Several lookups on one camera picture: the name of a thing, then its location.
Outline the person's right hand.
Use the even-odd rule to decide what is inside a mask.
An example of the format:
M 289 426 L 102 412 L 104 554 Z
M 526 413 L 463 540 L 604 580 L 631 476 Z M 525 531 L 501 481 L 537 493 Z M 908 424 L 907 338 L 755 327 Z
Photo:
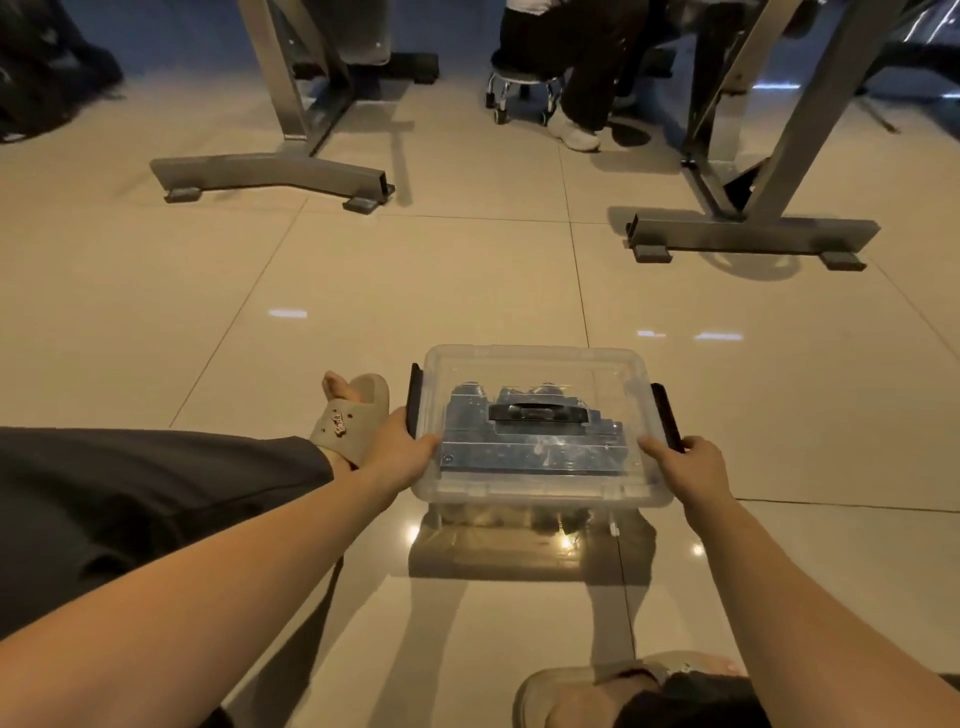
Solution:
M 662 471 L 667 486 L 679 500 L 690 526 L 698 528 L 709 518 L 736 503 L 730 487 L 726 462 L 719 447 L 696 435 L 679 441 L 680 471 Z

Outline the person's left hand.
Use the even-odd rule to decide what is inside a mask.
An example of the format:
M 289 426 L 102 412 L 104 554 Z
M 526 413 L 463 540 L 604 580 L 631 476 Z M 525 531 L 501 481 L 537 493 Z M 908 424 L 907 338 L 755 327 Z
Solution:
M 359 472 L 376 490 L 382 509 L 418 482 L 435 455 L 436 450 L 429 461 L 417 461 L 411 452 L 417 439 L 408 432 L 404 406 L 393 410 L 376 431 Z

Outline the clear plastic storage box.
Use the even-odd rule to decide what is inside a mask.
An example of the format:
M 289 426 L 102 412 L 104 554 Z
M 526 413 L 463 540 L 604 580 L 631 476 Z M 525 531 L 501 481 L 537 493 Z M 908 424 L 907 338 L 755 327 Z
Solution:
M 662 471 L 639 448 L 638 438 L 650 435 L 681 451 L 681 436 L 666 388 L 650 380 L 642 358 L 630 349 L 434 346 L 422 364 L 411 368 L 406 401 L 410 435 L 434 433 L 442 442 L 450 396 L 463 383 L 480 384 L 489 399 L 503 387 L 558 385 L 603 417 L 622 423 L 629 447 L 625 467 L 609 476 L 442 471 L 439 443 L 412 486 L 422 502 L 594 510 L 663 508 L 673 502 Z

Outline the person's right forearm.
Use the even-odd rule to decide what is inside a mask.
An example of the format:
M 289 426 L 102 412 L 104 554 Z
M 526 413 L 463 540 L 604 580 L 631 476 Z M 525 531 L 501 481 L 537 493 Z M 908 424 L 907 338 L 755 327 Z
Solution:
M 809 577 L 738 501 L 686 511 L 772 728 L 960 728 L 960 691 Z

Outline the person's left forearm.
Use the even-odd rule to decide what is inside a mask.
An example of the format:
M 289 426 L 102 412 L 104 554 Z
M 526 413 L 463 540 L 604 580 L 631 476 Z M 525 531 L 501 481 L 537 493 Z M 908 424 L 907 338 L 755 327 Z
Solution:
M 197 728 L 405 488 L 363 467 L 0 642 L 0 728 Z

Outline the metal parts inside box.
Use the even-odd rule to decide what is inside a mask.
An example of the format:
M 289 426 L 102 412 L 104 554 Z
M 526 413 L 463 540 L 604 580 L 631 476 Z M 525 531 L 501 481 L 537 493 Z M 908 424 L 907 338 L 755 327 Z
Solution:
M 552 383 L 503 387 L 496 398 L 476 382 L 462 383 L 450 395 L 443 422 L 443 472 L 617 476 L 629 450 L 621 421 Z

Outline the person's left foot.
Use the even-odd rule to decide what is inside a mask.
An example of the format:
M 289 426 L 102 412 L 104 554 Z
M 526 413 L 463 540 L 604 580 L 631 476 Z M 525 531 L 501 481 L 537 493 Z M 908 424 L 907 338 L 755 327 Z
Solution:
M 328 402 L 337 399 L 353 403 L 362 402 L 362 395 L 354 390 L 344 377 L 332 370 L 327 371 L 323 376 L 322 390 Z M 318 446 L 318 449 L 327 459 L 334 480 L 348 476 L 354 470 L 354 465 L 338 452 L 323 446 Z

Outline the person's foot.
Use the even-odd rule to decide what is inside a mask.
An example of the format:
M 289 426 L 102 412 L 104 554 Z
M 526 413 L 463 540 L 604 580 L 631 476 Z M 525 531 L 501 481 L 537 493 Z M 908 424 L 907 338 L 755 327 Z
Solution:
M 328 402 L 337 399 L 353 403 L 362 402 L 362 395 L 354 390 L 344 377 L 332 370 L 327 371 L 323 376 L 322 390 Z M 334 480 L 348 476 L 354 470 L 354 465 L 338 452 L 323 446 L 318 446 L 318 449 L 327 459 Z
M 741 664 L 724 656 L 690 650 L 655 653 L 617 676 L 591 685 L 562 687 L 547 713 L 545 728 L 614 728 L 630 699 L 658 694 L 668 677 L 687 673 L 748 676 Z

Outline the person's right leg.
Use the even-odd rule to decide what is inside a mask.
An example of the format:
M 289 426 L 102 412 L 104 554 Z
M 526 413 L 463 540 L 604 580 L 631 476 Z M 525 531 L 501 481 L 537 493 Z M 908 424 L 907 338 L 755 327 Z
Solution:
M 635 694 L 612 728 L 772 728 L 747 677 L 679 672 Z

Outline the person's leg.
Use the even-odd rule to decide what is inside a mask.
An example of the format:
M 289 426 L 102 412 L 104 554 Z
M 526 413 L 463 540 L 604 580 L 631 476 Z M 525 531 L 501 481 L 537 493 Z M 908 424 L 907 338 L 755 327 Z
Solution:
M 747 677 L 679 672 L 635 694 L 612 728 L 772 728 Z
M 298 436 L 2 426 L 0 641 L 331 480 Z

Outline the beige right slipper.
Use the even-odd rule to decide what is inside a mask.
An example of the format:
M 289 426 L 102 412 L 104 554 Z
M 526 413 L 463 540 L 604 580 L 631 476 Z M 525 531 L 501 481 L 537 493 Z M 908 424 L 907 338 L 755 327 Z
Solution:
M 618 676 L 638 667 L 645 657 L 600 665 L 552 668 L 531 675 L 521 684 L 513 700 L 513 728 L 546 728 L 547 714 L 561 688 L 589 686 Z

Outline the person's left leg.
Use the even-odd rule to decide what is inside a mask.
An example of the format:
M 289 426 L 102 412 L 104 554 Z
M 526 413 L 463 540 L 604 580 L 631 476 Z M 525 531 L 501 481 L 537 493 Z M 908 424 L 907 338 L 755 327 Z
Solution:
M 331 480 L 298 436 L 2 426 L 0 641 Z

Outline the chrome stool with castors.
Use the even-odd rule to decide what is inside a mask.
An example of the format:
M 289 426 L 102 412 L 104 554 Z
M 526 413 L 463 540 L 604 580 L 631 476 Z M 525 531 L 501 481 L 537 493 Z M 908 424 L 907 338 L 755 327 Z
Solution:
M 484 108 L 491 113 L 496 126 L 504 126 L 510 120 L 508 102 L 513 94 L 521 102 L 529 102 L 535 89 L 545 93 L 545 105 L 534 116 L 536 122 L 546 128 L 559 108 L 562 93 L 566 89 L 565 75 L 545 77 L 531 74 L 492 59 L 486 78 Z

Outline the black stand base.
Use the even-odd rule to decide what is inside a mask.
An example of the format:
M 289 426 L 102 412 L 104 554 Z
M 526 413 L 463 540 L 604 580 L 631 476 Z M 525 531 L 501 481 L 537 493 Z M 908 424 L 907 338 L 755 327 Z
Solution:
M 386 63 L 347 64 L 346 70 L 356 83 L 389 80 L 431 86 L 440 78 L 439 57 L 434 53 L 392 52 Z

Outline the black bag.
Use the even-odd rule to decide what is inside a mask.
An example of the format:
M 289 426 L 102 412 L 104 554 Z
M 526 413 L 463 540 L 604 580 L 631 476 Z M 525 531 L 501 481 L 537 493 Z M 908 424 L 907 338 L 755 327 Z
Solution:
M 114 54 L 85 38 L 62 0 L 0 0 L 0 145 L 65 126 L 124 78 Z

